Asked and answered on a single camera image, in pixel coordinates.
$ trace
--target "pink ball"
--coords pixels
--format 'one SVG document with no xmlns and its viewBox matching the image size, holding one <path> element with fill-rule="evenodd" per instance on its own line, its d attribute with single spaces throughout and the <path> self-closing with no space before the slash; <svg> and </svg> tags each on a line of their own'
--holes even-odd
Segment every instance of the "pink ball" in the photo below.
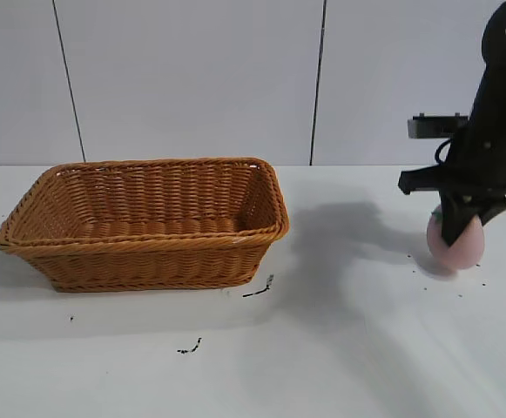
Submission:
<svg viewBox="0 0 506 418">
<path fill-rule="evenodd" d="M 441 207 L 438 206 L 428 221 L 427 244 L 431 254 L 451 270 L 464 270 L 477 264 L 485 251 L 485 234 L 479 217 L 475 216 L 469 222 L 452 246 L 442 239 L 441 217 Z"/>
</svg>

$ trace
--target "white tabletop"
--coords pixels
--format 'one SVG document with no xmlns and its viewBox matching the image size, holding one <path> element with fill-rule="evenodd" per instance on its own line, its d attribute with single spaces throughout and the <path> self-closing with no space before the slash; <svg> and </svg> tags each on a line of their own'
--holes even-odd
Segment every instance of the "white tabletop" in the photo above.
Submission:
<svg viewBox="0 0 506 418">
<path fill-rule="evenodd" d="M 0 223 L 43 170 L 0 167 Z M 506 213 L 447 275 L 400 170 L 280 168 L 292 229 L 243 287 L 61 294 L 0 253 L 0 417 L 506 417 Z"/>
</svg>

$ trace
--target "debris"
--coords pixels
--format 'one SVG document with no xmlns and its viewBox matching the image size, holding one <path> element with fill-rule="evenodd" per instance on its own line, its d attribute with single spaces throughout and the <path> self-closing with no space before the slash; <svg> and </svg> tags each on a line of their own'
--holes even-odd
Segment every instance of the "debris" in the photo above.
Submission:
<svg viewBox="0 0 506 418">
<path fill-rule="evenodd" d="M 200 337 L 198 340 L 197 340 L 197 344 L 192 348 L 192 350 L 177 350 L 178 353 L 181 353 L 181 354 L 189 354 L 189 353 L 194 353 L 195 351 L 197 351 L 197 348 L 199 348 L 199 345 L 200 345 L 200 342 L 202 341 L 202 337 Z"/>
<path fill-rule="evenodd" d="M 267 292 L 268 290 L 270 290 L 270 286 L 272 285 L 272 282 L 273 282 L 273 274 L 270 274 L 268 276 L 268 279 L 266 279 L 266 287 L 264 289 L 259 290 L 258 292 L 244 294 L 243 297 L 248 298 L 249 296 L 255 296 L 257 294 Z"/>
</svg>

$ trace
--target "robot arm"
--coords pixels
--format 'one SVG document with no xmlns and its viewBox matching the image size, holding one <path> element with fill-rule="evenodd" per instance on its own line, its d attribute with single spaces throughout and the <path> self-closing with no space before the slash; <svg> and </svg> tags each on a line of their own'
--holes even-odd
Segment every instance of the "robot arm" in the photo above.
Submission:
<svg viewBox="0 0 506 418">
<path fill-rule="evenodd" d="M 486 69 L 469 118 L 421 115 L 410 121 L 412 137 L 453 134 L 438 148 L 437 165 L 402 172 L 399 181 L 405 194 L 439 192 L 442 238 L 449 246 L 475 216 L 485 225 L 506 210 L 506 2 L 487 24 L 482 56 Z M 446 144 L 450 147 L 442 161 Z"/>
</svg>

